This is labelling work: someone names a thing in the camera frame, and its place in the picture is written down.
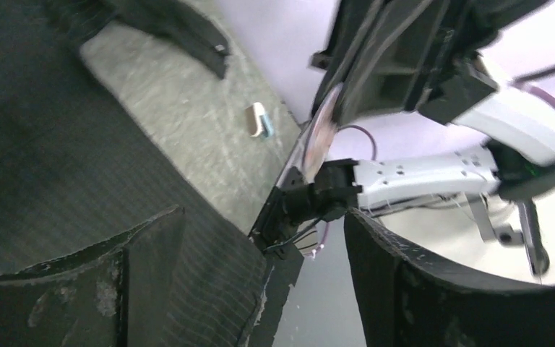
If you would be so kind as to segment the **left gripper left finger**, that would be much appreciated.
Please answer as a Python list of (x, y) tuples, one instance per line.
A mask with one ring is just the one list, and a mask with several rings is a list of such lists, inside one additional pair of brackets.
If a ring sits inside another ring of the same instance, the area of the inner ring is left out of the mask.
[(69, 256), (0, 275), (0, 346), (158, 346), (185, 223), (175, 207)]

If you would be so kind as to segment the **black pinstriped shirt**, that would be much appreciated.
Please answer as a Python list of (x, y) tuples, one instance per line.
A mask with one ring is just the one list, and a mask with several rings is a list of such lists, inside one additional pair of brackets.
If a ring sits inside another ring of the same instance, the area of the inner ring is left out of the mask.
[(0, 275), (180, 207), (158, 346), (241, 346), (266, 270), (249, 230), (297, 134), (214, 1), (0, 1)]

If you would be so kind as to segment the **red round brooch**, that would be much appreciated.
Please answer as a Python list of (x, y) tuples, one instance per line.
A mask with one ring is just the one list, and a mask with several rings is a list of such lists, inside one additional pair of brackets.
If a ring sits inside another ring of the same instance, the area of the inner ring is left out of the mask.
[(342, 85), (339, 83), (331, 89), (312, 119), (301, 164), (307, 183), (313, 182), (337, 133), (338, 125), (332, 120), (332, 115)]

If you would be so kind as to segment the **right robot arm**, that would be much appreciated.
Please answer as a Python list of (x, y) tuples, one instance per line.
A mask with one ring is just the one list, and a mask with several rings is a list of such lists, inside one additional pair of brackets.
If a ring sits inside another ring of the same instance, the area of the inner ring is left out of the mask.
[[(555, 100), (480, 55), (542, 1), (342, 1), (314, 116), (267, 208), (297, 225), (353, 208), (378, 210), (426, 195), (496, 194), (529, 202), (555, 187)], [(410, 159), (326, 161), (337, 131), (370, 116), (416, 112), (489, 142)]]

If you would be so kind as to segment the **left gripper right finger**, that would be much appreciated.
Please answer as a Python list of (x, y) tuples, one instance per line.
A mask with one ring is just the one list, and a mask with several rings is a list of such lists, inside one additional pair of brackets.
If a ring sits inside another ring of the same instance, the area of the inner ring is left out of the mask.
[(344, 219), (368, 346), (555, 346), (555, 286), (448, 260), (370, 219)]

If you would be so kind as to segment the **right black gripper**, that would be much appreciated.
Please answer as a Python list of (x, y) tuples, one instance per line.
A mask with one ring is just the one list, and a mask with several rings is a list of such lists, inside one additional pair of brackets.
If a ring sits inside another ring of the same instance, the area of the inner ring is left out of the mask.
[[(479, 49), (546, 1), (341, 1), (329, 42), (312, 55), (324, 77), (311, 115), (333, 87), (342, 90), (333, 120), (342, 126), (405, 110), (427, 57), (429, 75), (415, 110), (448, 124), (498, 90)], [(430, 53), (438, 30), (440, 49)]]

